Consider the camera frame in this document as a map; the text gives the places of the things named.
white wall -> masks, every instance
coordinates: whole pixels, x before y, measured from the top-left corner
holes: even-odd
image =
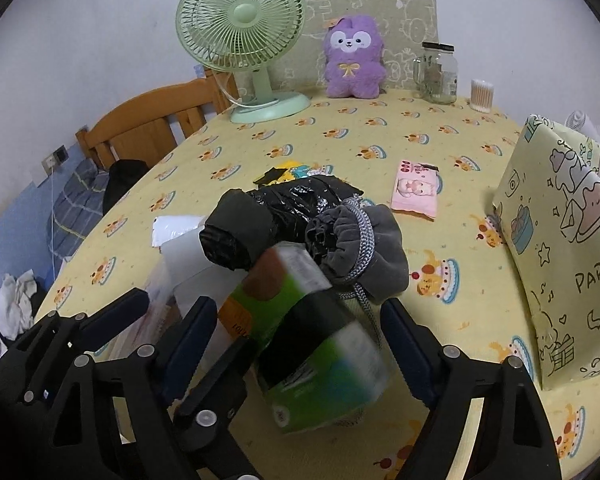
[[[174,30],[179,0],[15,0],[0,20],[0,211],[29,169],[140,92],[193,77]],[[600,123],[600,24],[583,0],[438,0],[456,46],[459,91],[495,84],[517,121]]]

jar lid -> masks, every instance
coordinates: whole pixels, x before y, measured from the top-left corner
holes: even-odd
[[[453,45],[446,45],[443,43],[429,43],[429,41],[422,42],[423,48],[432,48],[435,50],[445,50],[446,52],[454,52],[455,48]]]

glass jar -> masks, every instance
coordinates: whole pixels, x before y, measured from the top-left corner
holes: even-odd
[[[430,103],[450,105],[458,92],[458,62],[454,47],[441,43],[422,43],[424,54],[413,60],[416,88]]]

yellow tablecloth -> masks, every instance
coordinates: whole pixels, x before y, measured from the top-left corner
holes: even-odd
[[[300,174],[330,171],[363,189],[365,198],[388,204],[398,162],[407,159],[437,165],[440,180],[435,222],[396,215],[413,271],[403,304],[442,344],[455,344],[471,357],[499,362],[519,355],[538,384],[524,291],[486,215],[519,129],[505,114],[480,114],[465,100],[437,107],[400,90],[375,101],[316,94],[303,113],[269,123],[237,126],[222,114],[165,157],[102,219],[38,318],[53,308],[63,316],[92,314],[142,286],[159,258],[151,247],[155,216],[208,214],[226,190],[253,189],[253,180],[280,161],[302,162]],[[251,379],[249,388],[232,432],[272,480],[391,480],[427,416],[396,377],[360,425],[280,438]],[[559,441],[563,477],[572,478],[600,453],[600,377],[541,397]],[[464,474],[479,413],[476,401],[449,478]]]

plaid blanket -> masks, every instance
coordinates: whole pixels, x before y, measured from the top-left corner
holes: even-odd
[[[54,203],[46,229],[46,241],[56,272],[62,259],[73,256],[82,241],[102,218],[102,198],[109,173],[94,162],[82,161],[62,188]]]

